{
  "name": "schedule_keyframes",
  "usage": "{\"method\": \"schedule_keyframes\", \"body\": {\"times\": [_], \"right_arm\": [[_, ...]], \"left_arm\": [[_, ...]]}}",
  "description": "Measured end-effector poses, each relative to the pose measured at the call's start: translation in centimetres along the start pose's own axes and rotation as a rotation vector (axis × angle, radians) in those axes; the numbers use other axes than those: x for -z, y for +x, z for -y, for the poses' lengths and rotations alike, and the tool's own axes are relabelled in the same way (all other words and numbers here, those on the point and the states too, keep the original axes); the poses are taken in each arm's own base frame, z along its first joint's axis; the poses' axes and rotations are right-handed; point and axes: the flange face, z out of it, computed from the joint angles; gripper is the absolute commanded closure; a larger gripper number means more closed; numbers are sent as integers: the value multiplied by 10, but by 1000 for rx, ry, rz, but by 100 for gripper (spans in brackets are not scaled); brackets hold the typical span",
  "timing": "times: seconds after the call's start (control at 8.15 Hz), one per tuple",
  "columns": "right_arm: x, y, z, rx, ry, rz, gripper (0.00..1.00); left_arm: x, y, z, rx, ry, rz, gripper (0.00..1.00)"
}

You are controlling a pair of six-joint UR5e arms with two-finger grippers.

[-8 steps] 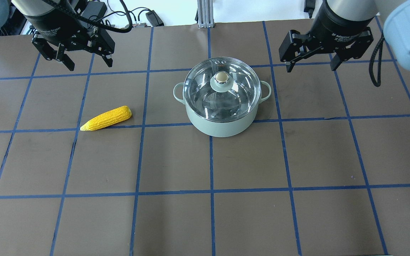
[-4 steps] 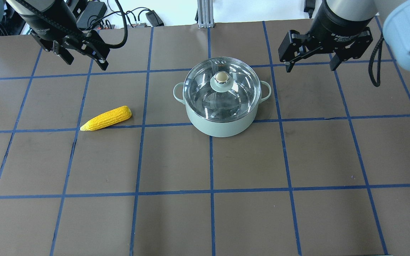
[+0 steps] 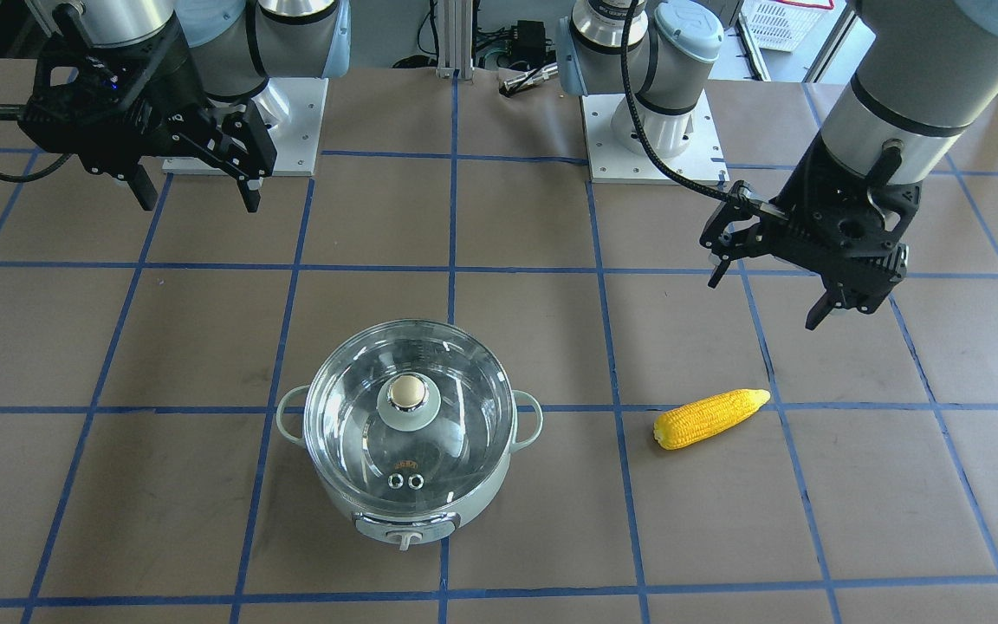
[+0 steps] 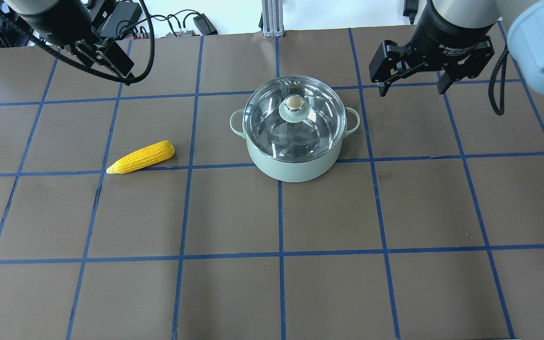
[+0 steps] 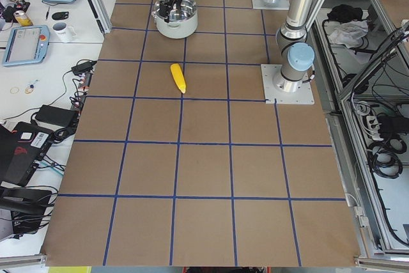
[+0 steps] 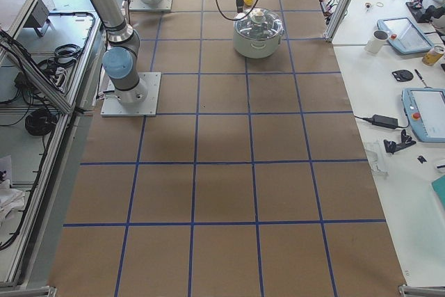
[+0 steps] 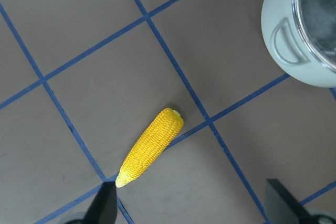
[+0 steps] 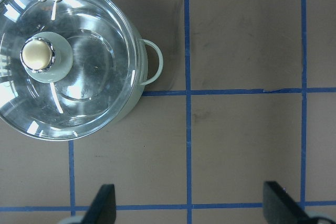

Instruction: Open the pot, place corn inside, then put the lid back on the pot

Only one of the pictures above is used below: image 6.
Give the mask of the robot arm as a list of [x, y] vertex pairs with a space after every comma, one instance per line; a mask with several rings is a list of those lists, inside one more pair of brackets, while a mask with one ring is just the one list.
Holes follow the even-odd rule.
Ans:
[[111, 48], [102, 59], [105, 73], [122, 104], [135, 104], [147, 98], [148, 88], [136, 69], [140, 38], [127, 22], [116, 0], [90, 0], [108, 33]]

